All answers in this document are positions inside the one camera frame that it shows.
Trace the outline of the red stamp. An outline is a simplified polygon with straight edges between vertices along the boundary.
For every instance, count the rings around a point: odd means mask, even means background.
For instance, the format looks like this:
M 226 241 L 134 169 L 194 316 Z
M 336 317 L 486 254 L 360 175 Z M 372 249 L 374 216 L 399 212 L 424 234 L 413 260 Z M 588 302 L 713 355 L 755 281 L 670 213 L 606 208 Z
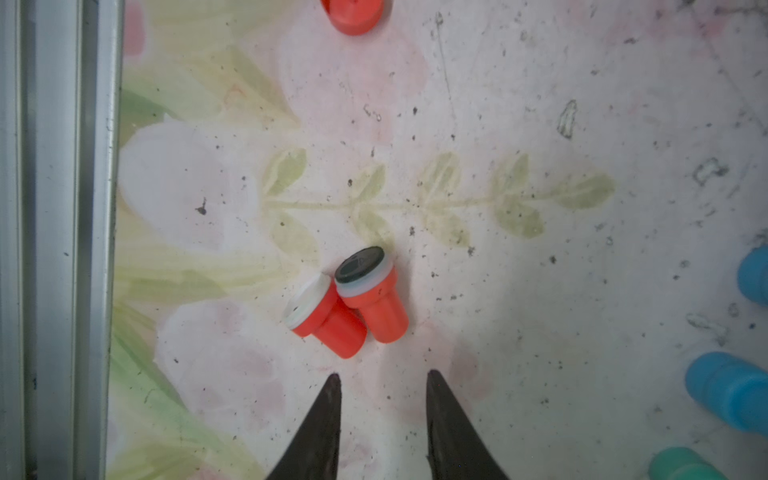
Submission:
M 341 359 L 354 357 L 368 334 L 325 273 L 315 275 L 289 300 L 282 323 L 301 338 L 316 337 Z
M 409 317 L 396 291 L 398 273 L 380 246 L 364 248 L 346 258 L 335 270 L 337 292 L 355 310 L 377 342 L 402 338 Z

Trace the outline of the green stamp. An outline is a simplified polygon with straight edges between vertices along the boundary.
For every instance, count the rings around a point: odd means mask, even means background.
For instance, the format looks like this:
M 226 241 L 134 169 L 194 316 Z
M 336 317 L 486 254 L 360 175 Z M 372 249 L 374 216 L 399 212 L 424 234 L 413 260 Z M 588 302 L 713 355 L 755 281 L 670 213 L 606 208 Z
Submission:
M 686 447 L 657 453 L 648 467 L 650 480 L 726 480 L 726 476 L 698 453 Z

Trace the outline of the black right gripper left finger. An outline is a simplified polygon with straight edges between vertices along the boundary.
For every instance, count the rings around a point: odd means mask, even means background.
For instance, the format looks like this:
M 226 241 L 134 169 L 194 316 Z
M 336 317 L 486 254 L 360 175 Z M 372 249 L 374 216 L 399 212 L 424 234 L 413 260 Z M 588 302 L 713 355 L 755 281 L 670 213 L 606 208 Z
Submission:
M 338 475 L 341 380 L 331 374 L 267 480 L 329 479 Z

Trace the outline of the red stamp cap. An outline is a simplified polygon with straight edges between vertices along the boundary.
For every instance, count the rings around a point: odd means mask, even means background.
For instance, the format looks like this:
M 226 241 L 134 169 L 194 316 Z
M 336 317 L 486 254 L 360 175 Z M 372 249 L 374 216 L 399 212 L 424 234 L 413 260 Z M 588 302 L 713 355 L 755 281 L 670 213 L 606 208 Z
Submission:
M 332 26 L 349 36 L 372 30 L 384 11 L 383 0 L 321 0 L 320 3 Z

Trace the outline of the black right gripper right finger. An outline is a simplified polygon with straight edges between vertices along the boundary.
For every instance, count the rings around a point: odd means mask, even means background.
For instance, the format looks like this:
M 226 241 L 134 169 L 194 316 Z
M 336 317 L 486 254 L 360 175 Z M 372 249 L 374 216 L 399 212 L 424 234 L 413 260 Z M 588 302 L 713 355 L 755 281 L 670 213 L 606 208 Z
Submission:
M 508 479 L 436 369 L 427 375 L 426 416 L 433 479 Z

